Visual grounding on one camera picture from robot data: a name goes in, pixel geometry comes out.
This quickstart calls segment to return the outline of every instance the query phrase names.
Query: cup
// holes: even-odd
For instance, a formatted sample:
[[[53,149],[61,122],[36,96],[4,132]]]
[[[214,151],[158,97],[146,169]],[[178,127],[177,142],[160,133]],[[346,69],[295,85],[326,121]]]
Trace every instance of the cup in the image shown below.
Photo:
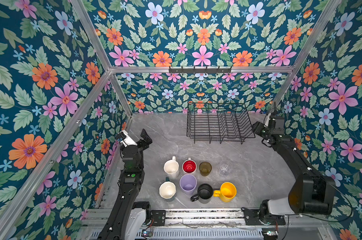
[[[230,202],[236,194],[236,187],[231,182],[224,182],[220,190],[214,190],[213,196],[219,197],[223,202]]]
[[[218,165],[220,176],[227,177],[232,171],[232,163],[229,161],[221,161]]]
[[[178,165],[178,162],[176,162],[175,156],[173,156],[172,160],[165,162],[164,171],[166,172],[166,175],[170,179],[175,179],[176,177],[178,177],[178,174],[180,173],[180,171],[179,171],[179,165]]]
[[[197,194],[193,195],[190,200],[192,202],[199,201],[202,204],[207,204],[210,202],[213,196],[213,188],[207,183],[199,185],[197,189]]]
[[[193,195],[193,192],[197,186],[197,179],[192,174],[185,174],[180,179],[180,187],[184,193],[188,196]]]
[[[184,173],[193,174],[197,169],[197,165],[191,158],[189,158],[182,164],[182,169]]]
[[[208,162],[202,162],[199,166],[200,173],[202,176],[206,177],[212,171],[212,165]]]
[[[176,197],[176,185],[169,181],[169,177],[166,177],[166,182],[159,187],[160,196],[167,202],[171,202]]]

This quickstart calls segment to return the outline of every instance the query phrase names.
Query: diagonal metal beam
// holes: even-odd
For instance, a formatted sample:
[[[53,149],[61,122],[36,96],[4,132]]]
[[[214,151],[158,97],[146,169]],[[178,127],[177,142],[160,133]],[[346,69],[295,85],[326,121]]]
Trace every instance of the diagonal metal beam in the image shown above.
[[[299,55],[296,61],[293,64],[293,72],[290,73],[285,82],[282,84],[281,88],[279,89],[277,95],[273,100],[273,107],[271,106],[267,112],[267,114],[272,113],[274,111],[274,106],[277,106],[283,96],[285,95],[286,91],[288,90],[291,82],[294,80],[294,77],[297,75],[299,69],[304,64],[306,58],[308,57],[311,49],[316,44],[320,34],[325,29],[327,23],[329,22],[330,18],[336,11],[338,5],[341,3],[342,0],[329,0],[325,6],[325,9],[322,11],[321,15],[318,18],[318,21],[313,27],[313,31],[308,37],[305,45],[303,46],[302,50],[299,52]]]
[[[35,195],[38,186],[40,186],[40,184],[44,181],[54,162],[61,154],[64,146],[73,136],[79,122],[85,117],[101,89],[104,88],[105,84],[110,79],[110,75],[110,72],[106,72],[101,76],[97,84],[94,85],[86,99],[73,114],[68,124],[64,127],[39,164],[37,164],[28,179],[17,192],[12,202],[5,209],[4,213],[0,217],[0,240],[5,239],[7,234],[11,231],[11,228],[15,225],[19,216],[24,212],[24,209],[29,204],[30,199]]]
[[[110,68],[112,73],[292,73],[292,66],[248,66],[248,67],[117,67]]]
[[[74,10],[77,13],[77,16],[80,19],[81,24],[83,25],[83,28],[88,35],[89,41],[92,44],[94,50],[96,51],[96,54],[98,58],[101,61],[101,64],[105,71],[109,70],[111,67],[109,58],[107,53],[104,50],[104,47],[101,44],[100,39],[98,38],[96,34],[96,30],[93,26],[92,20],[90,19],[88,12],[84,6],[84,3],[82,0],[71,0],[72,6]]]
[[[132,110],[130,109],[130,106],[128,104],[128,100],[126,99],[126,96],[124,92],[122,91],[121,85],[118,83],[118,79],[116,77],[116,74],[112,74],[110,78],[110,82],[114,89],[116,90],[116,94],[118,99],[120,100],[120,103],[122,105],[122,108],[124,108],[124,111],[126,115],[131,118],[132,117]]]

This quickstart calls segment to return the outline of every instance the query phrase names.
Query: mug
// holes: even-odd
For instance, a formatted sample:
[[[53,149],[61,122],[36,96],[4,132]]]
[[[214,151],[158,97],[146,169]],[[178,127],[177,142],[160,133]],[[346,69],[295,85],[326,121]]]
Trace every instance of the mug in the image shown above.
[[[190,200],[192,202],[199,201],[202,204],[210,202],[213,196],[213,188],[207,183],[201,184],[197,189],[197,194],[193,195]]]
[[[214,190],[213,196],[219,197],[223,202],[230,202],[236,194],[236,187],[231,182],[224,182],[220,190]]]
[[[160,196],[167,202],[171,202],[176,197],[176,185],[169,181],[169,177],[166,177],[166,182],[159,187]]]
[[[184,193],[188,196],[193,195],[193,192],[197,186],[197,179],[192,174],[185,174],[180,179],[180,187]]]
[[[179,171],[179,165],[178,165],[178,162],[176,162],[175,156],[173,156],[172,160],[165,162],[164,171],[166,172],[166,175],[170,179],[175,179],[178,177],[178,174],[180,173],[180,171]]]
[[[195,161],[189,158],[182,164],[182,169],[186,174],[194,174],[197,169],[197,164]]]

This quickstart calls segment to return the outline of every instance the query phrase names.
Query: white mug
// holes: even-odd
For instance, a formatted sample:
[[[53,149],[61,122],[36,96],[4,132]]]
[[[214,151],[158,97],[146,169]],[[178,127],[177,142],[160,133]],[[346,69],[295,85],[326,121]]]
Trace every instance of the white mug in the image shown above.
[[[166,172],[166,175],[170,179],[175,179],[176,177],[178,177],[178,174],[180,173],[180,171],[179,171],[179,165],[178,165],[178,162],[176,162],[175,156],[173,156],[172,160],[165,162],[164,171]]]

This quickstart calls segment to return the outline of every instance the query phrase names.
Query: wire basket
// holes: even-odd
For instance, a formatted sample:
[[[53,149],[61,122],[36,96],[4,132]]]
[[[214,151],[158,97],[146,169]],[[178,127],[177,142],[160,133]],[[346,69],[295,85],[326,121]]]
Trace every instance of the wire basket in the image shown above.
[[[245,104],[189,103],[186,135],[196,141],[241,142],[255,138]]]

